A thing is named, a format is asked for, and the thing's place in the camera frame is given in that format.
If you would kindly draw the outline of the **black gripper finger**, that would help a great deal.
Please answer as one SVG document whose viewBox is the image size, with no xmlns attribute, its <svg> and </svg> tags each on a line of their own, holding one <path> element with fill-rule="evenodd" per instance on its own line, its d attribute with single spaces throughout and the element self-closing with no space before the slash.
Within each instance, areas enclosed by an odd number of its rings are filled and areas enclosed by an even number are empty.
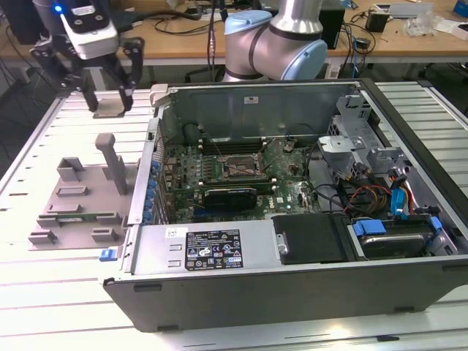
<svg viewBox="0 0 468 351">
<path fill-rule="evenodd" d="M 133 92 L 143 74 L 143 38 L 123 38 L 119 46 L 131 62 L 130 72 L 126 72 L 115 53 L 106 55 L 104 70 L 117 85 L 124 111 L 133 105 Z"/>
<path fill-rule="evenodd" d="M 80 92 L 88 105 L 91 112 L 96 112 L 98 108 L 98 100 L 94 93 L 93 88 L 87 83 L 83 76 L 83 72 L 57 72 L 52 67 L 51 55 L 52 44 L 51 42 L 37 43 L 31 49 L 31 56 L 37 63 L 44 69 L 44 71 L 63 89 L 72 89 Z"/>
</svg>

